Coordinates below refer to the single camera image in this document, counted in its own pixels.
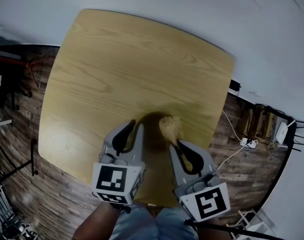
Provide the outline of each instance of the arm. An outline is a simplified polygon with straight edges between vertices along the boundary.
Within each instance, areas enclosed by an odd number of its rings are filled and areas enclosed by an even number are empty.
[[[120,211],[108,202],[101,202],[95,211],[77,228],[72,240],[108,240]]]
[[[207,222],[209,224],[221,225],[217,218],[209,219]],[[225,231],[205,227],[198,227],[197,231],[199,240],[231,240],[230,234]]]

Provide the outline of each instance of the white cable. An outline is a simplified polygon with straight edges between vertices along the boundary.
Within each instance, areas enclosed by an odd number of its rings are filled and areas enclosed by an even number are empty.
[[[226,113],[225,113],[224,110],[223,110],[223,113],[224,113],[224,115],[226,116],[228,122],[230,123],[230,125],[231,125],[231,127],[232,127],[232,130],[233,130],[233,132],[235,133],[236,137],[239,139],[240,142],[242,142],[242,140],[237,136],[237,134],[236,134],[236,132],[235,132],[235,130],[234,130],[234,127],[233,127],[231,121],[229,120],[229,118],[228,118],[228,116],[226,115]]]
[[[292,121],[288,126],[287,126],[287,128],[288,127],[290,127],[293,123],[295,123],[296,122],[296,120],[294,120],[294,121]]]
[[[233,157],[234,155],[236,155],[239,151],[241,151],[241,150],[242,150],[243,148],[245,148],[245,147],[248,147],[248,145],[249,145],[249,144],[252,144],[253,142],[257,142],[257,140],[253,140],[252,142],[246,144],[246,145],[243,146],[240,150],[238,150],[236,153],[232,154],[229,158],[225,159],[225,160],[220,164],[220,166],[218,166],[217,170],[219,170],[220,167],[222,167],[222,165],[223,165],[228,159],[232,158],[232,157]]]

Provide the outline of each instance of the white device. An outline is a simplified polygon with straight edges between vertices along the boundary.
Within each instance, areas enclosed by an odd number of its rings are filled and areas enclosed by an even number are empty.
[[[242,137],[242,140],[240,141],[240,145],[241,146],[248,146],[248,147],[254,149],[257,146],[257,140],[249,141],[248,138]]]
[[[276,115],[274,118],[273,128],[271,132],[271,142],[278,142],[276,139],[276,134],[282,122],[288,125],[288,120]]]
[[[286,134],[288,132],[288,127],[290,127],[295,122],[296,120],[292,121],[289,125],[286,125],[286,123],[281,122],[281,125],[276,133],[276,140],[278,141],[279,144],[283,144]]]

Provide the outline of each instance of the person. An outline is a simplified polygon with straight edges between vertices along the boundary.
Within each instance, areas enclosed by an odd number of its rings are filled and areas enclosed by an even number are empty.
[[[189,216],[181,208],[162,208],[152,217],[142,204],[131,205],[126,213],[108,202],[78,227],[72,240],[230,240],[228,232],[185,225]],[[208,221],[219,225],[217,218]]]

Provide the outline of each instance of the hardwood floor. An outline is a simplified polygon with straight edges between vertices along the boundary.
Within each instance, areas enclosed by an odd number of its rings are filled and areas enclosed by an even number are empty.
[[[21,55],[28,59],[57,53],[58,48],[37,47],[22,49]],[[46,61],[35,67],[35,78],[40,83],[37,88],[28,72],[25,72],[23,84],[32,90],[31,98],[16,95],[19,111],[11,110],[8,97],[0,119],[12,118],[13,123],[2,127],[0,145],[14,161],[20,165],[29,160],[29,147],[32,138],[38,138],[38,128],[42,101],[47,80],[54,60]],[[224,111],[234,127],[241,115],[236,98],[228,95]],[[221,115],[215,134],[209,147],[214,162],[219,165],[240,148],[239,141],[226,120]],[[35,169],[38,175],[32,177],[30,166],[15,173],[2,184],[14,207],[35,227],[35,231],[44,239],[71,239],[75,229],[95,209],[98,201],[91,194],[89,185],[63,172],[41,158],[35,148]],[[224,214],[224,223],[233,223],[239,219],[238,210],[257,206],[273,182],[285,157],[284,152],[268,154],[264,150],[245,148],[220,169],[221,179],[228,185],[231,211]],[[11,170],[8,161],[0,155],[0,168],[6,173]]]

